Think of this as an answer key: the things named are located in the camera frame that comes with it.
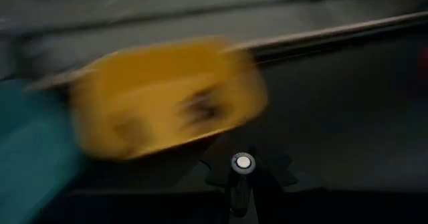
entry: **yellow object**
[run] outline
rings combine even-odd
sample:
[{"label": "yellow object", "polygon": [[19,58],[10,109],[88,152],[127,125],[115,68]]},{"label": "yellow object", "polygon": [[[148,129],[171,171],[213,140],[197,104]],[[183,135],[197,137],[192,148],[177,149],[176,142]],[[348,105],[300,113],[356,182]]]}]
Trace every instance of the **yellow object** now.
[{"label": "yellow object", "polygon": [[72,88],[82,148],[129,159],[235,128],[267,104],[250,57],[219,38],[102,57]]}]

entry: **teal object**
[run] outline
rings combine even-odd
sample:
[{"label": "teal object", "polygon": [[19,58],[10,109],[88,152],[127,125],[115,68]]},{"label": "teal object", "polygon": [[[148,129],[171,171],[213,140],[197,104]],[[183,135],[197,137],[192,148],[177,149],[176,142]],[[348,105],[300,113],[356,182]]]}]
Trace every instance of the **teal object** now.
[{"label": "teal object", "polygon": [[52,93],[0,82],[0,222],[30,222],[82,169],[71,113]]}]

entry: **yellow plastic toy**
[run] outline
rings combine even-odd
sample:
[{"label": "yellow plastic toy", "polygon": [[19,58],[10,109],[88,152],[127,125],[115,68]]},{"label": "yellow plastic toy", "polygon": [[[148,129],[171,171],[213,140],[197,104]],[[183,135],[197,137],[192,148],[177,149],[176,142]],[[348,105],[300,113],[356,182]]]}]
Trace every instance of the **yellow plastic toy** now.
[{"label": "yellow plastic toy", "polygon": [[247,53],[220,38],[125,49],[72,86],[76,130],[92,156],[130,159],[239,126],[267,104]]}]

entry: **white circle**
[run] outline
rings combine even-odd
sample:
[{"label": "white circle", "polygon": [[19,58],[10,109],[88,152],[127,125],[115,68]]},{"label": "white circle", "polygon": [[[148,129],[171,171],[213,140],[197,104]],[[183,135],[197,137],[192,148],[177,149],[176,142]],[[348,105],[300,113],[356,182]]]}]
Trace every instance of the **white circle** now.
[{"label": "white circle", "polygon": [[251,165],[251,160],[246,156],[240,156],[236,159],[236,165],[239,168],[246,169]]}]

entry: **blue fabric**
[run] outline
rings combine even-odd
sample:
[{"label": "blue fabric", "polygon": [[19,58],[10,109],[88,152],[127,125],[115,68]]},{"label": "blue fabric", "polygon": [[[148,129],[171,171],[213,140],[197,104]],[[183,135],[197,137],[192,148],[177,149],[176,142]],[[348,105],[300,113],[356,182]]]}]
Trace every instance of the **blue fabric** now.
[{"label": "blue fabric", "polygon": [[46,92],[0,82],[0,220],[27,223],[82,167],[70,112]]}]

